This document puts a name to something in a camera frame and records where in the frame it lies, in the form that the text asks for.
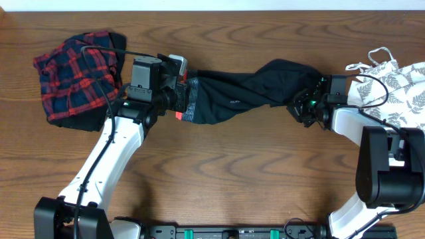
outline white fabric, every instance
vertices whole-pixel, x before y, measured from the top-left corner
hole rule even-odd
[[[386,119],[397,127],[417,127],[425,131],[425,62],[398,68],[396,60],[386,48],[391,60],[366,68],[362,74],[377,77],[388,88],[389,98],[386,104],[367,108],[365,112],[381,120]],[[363,82],[353,82],[349,90],[349,104],[357,106],[375,105],[385,98],[384,88],[375,80],[361,79]]]

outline folded plaid shirt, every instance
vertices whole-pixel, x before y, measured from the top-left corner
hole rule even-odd
[[[50,54],[34,58],[41,84],[41,99],[47,120],[81,114],[106,104],[105,98],[83,61],[83,46],[113,48],[108,32],[76,35],[64,41]],[[121,87],[114,82],[117,58],[114,52],[87,49],[86,59],[106,95],[113,100]]]

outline black fabric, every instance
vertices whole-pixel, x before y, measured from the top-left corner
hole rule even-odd
[[[273,60],[254,74],[198,70],[188,74],[188,110],[182,120],[215,124],[265,104],[284,106],[322,78],[316,69],[288,60]]]
[[[125,50],[127,47],[127,38],[118,33],[109,33],[112,44],[115,49]],[[115,82],[119,82],[121,84],[121,71],[124,66],[125,54],[124,53],[116,53],[116,57],[118,60],[116,75],[114,77]],[[70,129],[81,129],[85,131],[100,131],[104,125],[107,106],[102,106],[95,108],[93,110],[89,110],[87,112],[82,112],[76,116],[70,116],[68,118],[56,119],[52,121],[48,121],[48,123],[52,125],[56,125],[58,127],[66,127]]]

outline wooden surface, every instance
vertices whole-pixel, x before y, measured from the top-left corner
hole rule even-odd
[[[0,23],[0,238],[32,238],[33,209],[75,176],[100,133],[46,122],[35,56],[72,35],[108,29],[128,50],[185,56],[191,68],[254,72],[274,58],[345,73],[368,51],[401,66],[425,60],[425,13],[5,13]],[[377,54],[384,60],[383,54]],[[128,56],[123,78],[130,79]],[[108,217],[191,224],[322,220],[355,192],[359,148],[264,106],[218,125],[160,118],[136,151]],[[425,206],[384,219],[400,238],[423,238]]]

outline white wall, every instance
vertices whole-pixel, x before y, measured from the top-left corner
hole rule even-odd
[[[425,10],[425,0],[0,0],[5,11]]]

